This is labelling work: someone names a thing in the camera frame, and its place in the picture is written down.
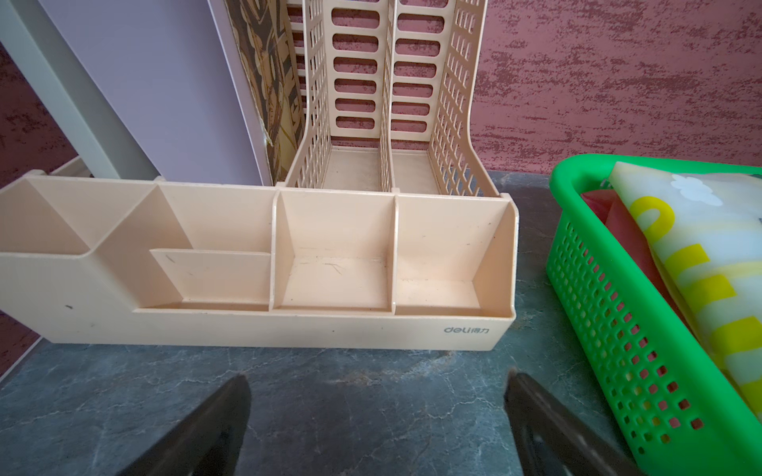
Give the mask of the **green plastic basket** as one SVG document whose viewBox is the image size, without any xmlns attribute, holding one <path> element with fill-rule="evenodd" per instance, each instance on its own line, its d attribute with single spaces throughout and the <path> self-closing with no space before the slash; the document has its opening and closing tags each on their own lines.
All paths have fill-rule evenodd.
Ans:
<svg viewBox="0 0 762 476">
<path fill-rule="evenodd" d="M 616 161 L 586 154 L 553 169 L 550 282 L 645 473 L 757 475 L 760 422 L 583 200 Z"/>
</svg>

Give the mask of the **beige desk file organizer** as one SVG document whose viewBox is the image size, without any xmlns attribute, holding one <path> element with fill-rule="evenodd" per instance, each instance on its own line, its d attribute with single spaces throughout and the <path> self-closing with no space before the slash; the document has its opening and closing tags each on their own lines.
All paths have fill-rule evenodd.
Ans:
<svg viewBox="0 0 762 476">
<path fill-rule="evenodd" d="M 210 3 L 264 139 L 227 1 Z M 285 1 L 306 128 L 270 186 L 93 178 L 1 192 L 1 308 L 57 343 L 488 351 L 519 212 L 470 140 L 483 1 Z"/>
</svg>

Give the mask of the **pink raincoat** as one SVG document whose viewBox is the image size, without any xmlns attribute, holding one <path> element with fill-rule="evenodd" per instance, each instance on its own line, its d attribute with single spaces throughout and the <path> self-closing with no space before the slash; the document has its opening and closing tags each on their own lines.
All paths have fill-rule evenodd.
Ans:
<svg viewBox="0 0 762 476">
<path fill-rule="evenodd" d="M 682 311 L 670 295 L 657 269 L 643 232 L 628 212 L 616 191 L 592 190 L 582 194 L 581 198 L 637 264 L 662 298 L 672 307 L 674 313 L 686 324 L 687 322 Z"/>
</svg>

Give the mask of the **lilac folder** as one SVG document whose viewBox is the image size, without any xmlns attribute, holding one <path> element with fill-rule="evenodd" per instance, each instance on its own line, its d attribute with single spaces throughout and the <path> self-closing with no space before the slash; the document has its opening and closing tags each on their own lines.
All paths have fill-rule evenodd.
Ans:
<svg viewBox="0 0 762 476">
<path fill-rule="evenodd" d="M 41 5 L 164 179 L 270 186 L 208 2 Z"/>
</svg>

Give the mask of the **green dinosaur raincoat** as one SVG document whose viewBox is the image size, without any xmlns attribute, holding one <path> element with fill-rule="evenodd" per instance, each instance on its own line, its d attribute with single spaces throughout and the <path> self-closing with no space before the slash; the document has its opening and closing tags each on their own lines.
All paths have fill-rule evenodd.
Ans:
<svg viewBox="0 0 762 476">
<path fill-rule="evenodd" d="M 761 177 L 618 162 L 609 178 L 688 325 L 761 415 Z"/>
</svg>

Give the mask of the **brown patterned book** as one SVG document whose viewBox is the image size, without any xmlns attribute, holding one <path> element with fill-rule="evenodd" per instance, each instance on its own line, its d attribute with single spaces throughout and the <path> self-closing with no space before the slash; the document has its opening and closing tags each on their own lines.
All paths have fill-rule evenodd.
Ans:
<svg viewBox="0 0 762 476">
<path fill-rule="evenodd" d="M 273 182 L 286 180 L 306 128 L 285 1 L 228 1 L 232 35 L 263 127 Z"/>
</svg>

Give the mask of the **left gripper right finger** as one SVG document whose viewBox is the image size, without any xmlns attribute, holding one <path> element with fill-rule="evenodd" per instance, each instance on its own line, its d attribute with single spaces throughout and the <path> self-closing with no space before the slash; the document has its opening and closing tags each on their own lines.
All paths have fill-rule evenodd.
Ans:
<svg viewBox="0 0 762 476">
<path fill-rule="evenodd" d="M 508 373 L 504 410 L 525 475 L 642 473 L 526 373 Z"/>
</svg>

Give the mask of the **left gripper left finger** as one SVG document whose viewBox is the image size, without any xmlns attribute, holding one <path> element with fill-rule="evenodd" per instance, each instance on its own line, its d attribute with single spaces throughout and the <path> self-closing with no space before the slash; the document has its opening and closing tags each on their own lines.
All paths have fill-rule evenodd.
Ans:
<svg viewBox="0 0 762 476">
<path fill-rule="evenodd" d="M 196 407 L 122 475 L 232 475 L 251 410 L 251 391 L 239 374 Z"/>
</svg>

